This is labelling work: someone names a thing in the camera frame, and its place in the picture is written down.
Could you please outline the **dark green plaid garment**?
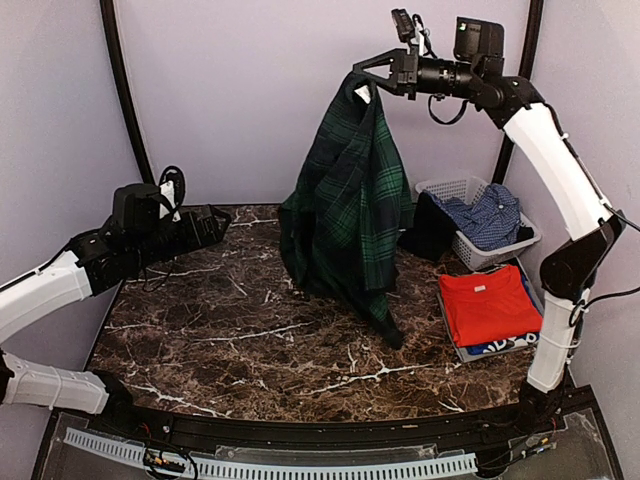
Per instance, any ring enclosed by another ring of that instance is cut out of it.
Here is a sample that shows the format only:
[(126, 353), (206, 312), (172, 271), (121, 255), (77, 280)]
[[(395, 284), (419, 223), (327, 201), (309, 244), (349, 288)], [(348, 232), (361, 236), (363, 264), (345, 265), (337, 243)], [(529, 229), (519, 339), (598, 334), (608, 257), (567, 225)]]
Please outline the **dark green plaid garment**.
[(348, 305), (401, 349), (387, 294), (396, 287), (397, 240), (412, 225), (413, 203), (372, 80), (344, 78), (278, 217), (280, 254), (295, 285)]

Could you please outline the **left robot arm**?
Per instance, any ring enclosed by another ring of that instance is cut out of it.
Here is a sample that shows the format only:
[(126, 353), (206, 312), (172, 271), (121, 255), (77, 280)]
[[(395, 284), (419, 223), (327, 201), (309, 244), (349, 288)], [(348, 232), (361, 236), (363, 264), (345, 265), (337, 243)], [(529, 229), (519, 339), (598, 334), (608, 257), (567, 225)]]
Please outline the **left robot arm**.
[[(96, 297), (150, 265), (221, 242), (231, 216), (211, 205), (184, 207), (161, 219), (121, 225), (115, 216), (73, 237), (52, 260), (1, 288), (1, 339), (43, 317)], [(1, 401), (101, 414), (120, 436), (141, 427), (126, 390), (105, 373), (73, 371), (1, 353)]]

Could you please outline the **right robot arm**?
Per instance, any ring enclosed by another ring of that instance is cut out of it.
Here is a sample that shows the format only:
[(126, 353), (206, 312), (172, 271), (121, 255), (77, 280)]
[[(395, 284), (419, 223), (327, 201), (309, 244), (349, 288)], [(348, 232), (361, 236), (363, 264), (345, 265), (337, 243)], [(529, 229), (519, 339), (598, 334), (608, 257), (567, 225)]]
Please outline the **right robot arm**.
[(396, 96), (433, 94), (468, 101), (531, 164), (567, 235), (539, 267), (544, 317), (526, 379), (529, 389), (543, 394), (555, 390), (578, 345), (578, 324), (597, 301), (591, 295), (597, 271), (628, 220), (581, 163), (553, 107), (529, 80), (504, 75), (500, 58), (476, 56), (461, 62), (393, 49), (355, 63), (353, 70)]

